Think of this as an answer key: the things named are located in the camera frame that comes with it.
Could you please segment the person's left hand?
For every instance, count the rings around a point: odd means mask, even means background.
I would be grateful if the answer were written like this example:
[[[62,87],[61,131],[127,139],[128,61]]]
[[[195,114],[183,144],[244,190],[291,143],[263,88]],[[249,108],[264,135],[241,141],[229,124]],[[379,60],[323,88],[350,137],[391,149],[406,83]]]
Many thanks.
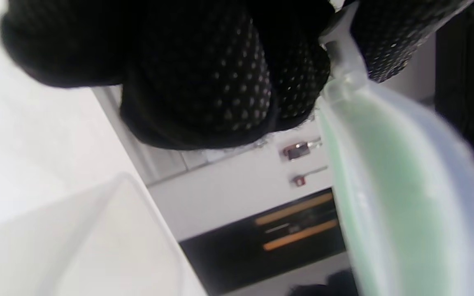
[[[224,149],[308,119],[335,16],[328,0],[10,0],[0,35],[46,86],[120,85],[141,142]]]

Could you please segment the person's right hand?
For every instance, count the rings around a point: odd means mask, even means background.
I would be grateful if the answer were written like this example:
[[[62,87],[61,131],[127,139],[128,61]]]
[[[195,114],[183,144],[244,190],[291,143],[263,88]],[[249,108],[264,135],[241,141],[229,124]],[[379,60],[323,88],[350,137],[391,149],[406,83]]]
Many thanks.
[[[358,296],[352,270],[346,269],[331,274],[326,284],[296,285],[288,296]]]

